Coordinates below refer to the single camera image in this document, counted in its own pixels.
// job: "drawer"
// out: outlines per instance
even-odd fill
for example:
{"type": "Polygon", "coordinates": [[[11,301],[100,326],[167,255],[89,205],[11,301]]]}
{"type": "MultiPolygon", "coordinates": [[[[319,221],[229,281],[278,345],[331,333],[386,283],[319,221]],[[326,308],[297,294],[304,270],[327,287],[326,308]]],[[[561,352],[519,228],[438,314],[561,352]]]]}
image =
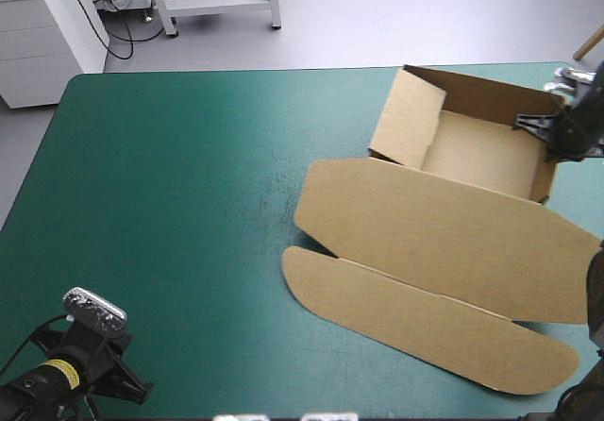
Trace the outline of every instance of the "drawer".
{"type": "Polygon", "coordinates": [[[56,26],[44,0],[0,2],[0,31],[56,26]]]}
{"type": "Polygon", "coordinates": [[[71,54],[0,61],[0,95],[11,108],[58,103],[70,79],[81,74],[71,54]]]}
{"type": "Polygon", "coordinates": [[[70,52],[71,49],[57,26],[0,31],[0,60],[70,52]]]}

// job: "white cabinet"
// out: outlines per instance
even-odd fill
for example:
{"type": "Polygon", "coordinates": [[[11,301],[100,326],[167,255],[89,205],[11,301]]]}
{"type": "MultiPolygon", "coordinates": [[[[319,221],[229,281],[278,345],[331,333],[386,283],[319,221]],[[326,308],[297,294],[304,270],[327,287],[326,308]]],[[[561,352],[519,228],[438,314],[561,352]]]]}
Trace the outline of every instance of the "white cabinet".
{"type": "MultiPolygon", "coordinates": [[[[101,39],[92,0],[81,0],[101,39]]],[[[0,0],[0,96],[11,108],[58,103],[69,80],[102,73],[107,50],[76,0],[0,0]]]]}

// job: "unfolded cardboard box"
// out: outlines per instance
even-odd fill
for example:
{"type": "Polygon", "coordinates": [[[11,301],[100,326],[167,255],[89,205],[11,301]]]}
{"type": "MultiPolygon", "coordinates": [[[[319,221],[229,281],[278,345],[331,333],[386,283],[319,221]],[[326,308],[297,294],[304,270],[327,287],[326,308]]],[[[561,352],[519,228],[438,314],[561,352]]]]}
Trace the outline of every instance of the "unfolded cardboard box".
{"type": "Polygon", "coordinates": [[[295,222],[336,258],[286,250],[293,294],[317,315],[499,391],[562,383],[574,351],[513,322],[586,320],[599,240],[540,203],[556,161],[512,130],[518,113],[556,110],[548,93],[406,66],[372,158],[309,169],[295,222]]]}

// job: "green table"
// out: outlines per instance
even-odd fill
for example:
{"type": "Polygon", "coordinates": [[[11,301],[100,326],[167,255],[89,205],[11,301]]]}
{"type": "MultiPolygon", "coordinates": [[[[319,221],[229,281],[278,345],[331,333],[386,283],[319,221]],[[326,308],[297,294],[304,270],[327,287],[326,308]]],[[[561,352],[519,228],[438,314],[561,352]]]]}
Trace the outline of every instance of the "green table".
{"type": "MultiPolygon", "coordinates": [[[[448,67],[540,87],[559,64],[448,67]]],[[[394,68],[79,76],[0,234],[0,357],[72,286],[130,316],[129,365],[156,383],[105,416],[514,417],[506,396],[321,320],[280,254],[308,165],[366,155],[394,68]]],[[[549,207],[604,235],[601,161],[561,165],[549,207]]],[[[536,326],[596,361],[585,326],[536,326]]],[[[13,373],[37,362],[34,350],[13,373]]]]}

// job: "floor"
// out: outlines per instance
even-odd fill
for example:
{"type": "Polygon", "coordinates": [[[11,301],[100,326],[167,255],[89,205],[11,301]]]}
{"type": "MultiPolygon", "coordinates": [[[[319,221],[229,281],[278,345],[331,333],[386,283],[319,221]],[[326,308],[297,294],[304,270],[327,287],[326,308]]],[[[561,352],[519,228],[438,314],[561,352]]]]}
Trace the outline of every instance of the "floor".
{"type": "MultiPolygon", "coordinates": [[[[572,54],[602,25],[604,0],[281,0],[283,28],[267,12],[179,19],[177,39],[136,45],[135,56],[109,57],[107,72],[293,69],[572,62],[572,54]]],[[[135,38],[153,34],[129,14],[135,38]]],[[[106,19],[124,33],[121,23],[106,19]]],[[[127,45],[115,42],[124,54],[127,45]]],[[[593,70],[604,43],[576,66],[593,70]]],[[[0,101],[0,225],[54,108],[10,110],[0,101]]]]}

